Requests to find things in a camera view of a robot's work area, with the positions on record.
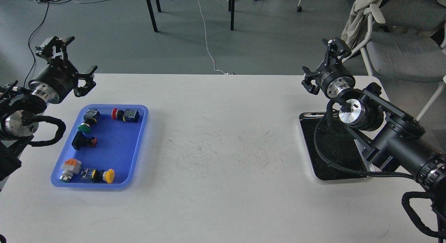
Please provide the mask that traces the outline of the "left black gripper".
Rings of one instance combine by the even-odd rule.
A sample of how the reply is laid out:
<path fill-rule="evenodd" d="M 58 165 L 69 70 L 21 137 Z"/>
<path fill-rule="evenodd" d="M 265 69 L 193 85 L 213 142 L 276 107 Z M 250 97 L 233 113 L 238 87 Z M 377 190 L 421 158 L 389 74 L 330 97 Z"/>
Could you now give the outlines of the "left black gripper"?
<path fill-rule="evenodd" d="M 73 40 L 74 36 L 54 36 L 36 47 L 35 54 L 46 60 L 48 65 L 29 81 L 28 86 L 31 95 L 40 97 L 46 104 L 61 103 L 72 90 L 76 97 L 84 97 L 96 86 L 94 72 L 98 66 L 91 66 L 86 73 L 78 73 L 69 62 L 67 46 Z M 78 87 L 79 80 L 85 81 L 84 86 Z"/>

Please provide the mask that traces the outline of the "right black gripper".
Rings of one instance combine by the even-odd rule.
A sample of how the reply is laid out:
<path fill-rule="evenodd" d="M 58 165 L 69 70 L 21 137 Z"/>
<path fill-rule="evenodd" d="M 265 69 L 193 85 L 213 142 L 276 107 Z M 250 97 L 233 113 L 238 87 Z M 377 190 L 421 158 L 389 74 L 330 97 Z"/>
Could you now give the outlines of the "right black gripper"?
<path fill-rule="evenodd" d="M 322 39 L 322 43 L 326 47 L 322 62 L 323 70 L 321 72 L 311 71 L 308 67 L 302 66 L 304 79 L 301 84 L 310 94 L 317 95 L 322 89 L 325 96 L 332 99 L 337 97 L 341 91 L 355 87 L 355 78 L 342 65 L 343 60 L 352 55 L 352 50 L 344 40 L 339 38 Z M 312 81 L 316 81 L 316 79 L 318 84 L 312 84 Z"/>

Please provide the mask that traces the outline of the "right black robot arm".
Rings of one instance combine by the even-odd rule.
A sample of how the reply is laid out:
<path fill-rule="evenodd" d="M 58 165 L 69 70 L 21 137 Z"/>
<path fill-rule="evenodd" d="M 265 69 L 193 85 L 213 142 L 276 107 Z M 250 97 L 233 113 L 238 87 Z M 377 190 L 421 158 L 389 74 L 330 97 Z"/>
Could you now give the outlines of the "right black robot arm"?
<path fill-rule="evenodd" d="M 370 177 L 412 179 L 423 191 L 403 194 L 401 204 L 414 226 L 423 234 L 445 240 L 446 174 L 445 153 L 422 139 L 425 129 L 411 115 L 383 99 L 381 86 L 370 83 L 355 88 L 355 78 L 342 60 L 352 54 L 339 38 L 322 40 L 326 47 L 317 70 L 304 71 L 303 87 L 329 99 L 326 111 L 317 123 L 313 145 L 322 161 L 345 173 Z M 364 160 L 379 171 L 353 170 L 333 162 L 320 150 L 322 123 L 333 135 L 357 140 Z"/>

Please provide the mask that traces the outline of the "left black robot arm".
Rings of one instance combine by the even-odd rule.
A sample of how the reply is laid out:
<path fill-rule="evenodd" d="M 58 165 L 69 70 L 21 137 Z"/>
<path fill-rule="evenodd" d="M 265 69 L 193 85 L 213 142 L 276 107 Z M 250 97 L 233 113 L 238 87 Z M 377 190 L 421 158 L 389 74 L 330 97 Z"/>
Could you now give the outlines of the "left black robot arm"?
<path fill-rule="evenodd" d="M 67 46 L 75 39 L 70 36 L 49 37 L 36 47 L 36 55 L 46 60 L 47 65 L 34 76 L 28 87 L 18 86 L 18 82 L 1 86 L 0 120 L 1 141 L 12 141 L 0 149 L 0 179 L 3 181 L 21 167 L 19 156 L 27 146 L 44 147 L 60 141 L 66 125 L 61 119 L 44 116 L 49 104 L 61 103 L 70 92 L 76 97 L 84 97 L 95 86 L 92 66 L 86 73 L 79 73 L 70 62 Z M 40 122 L 57 126 L 52 139 L 34 141 L 33 137 Z"/>

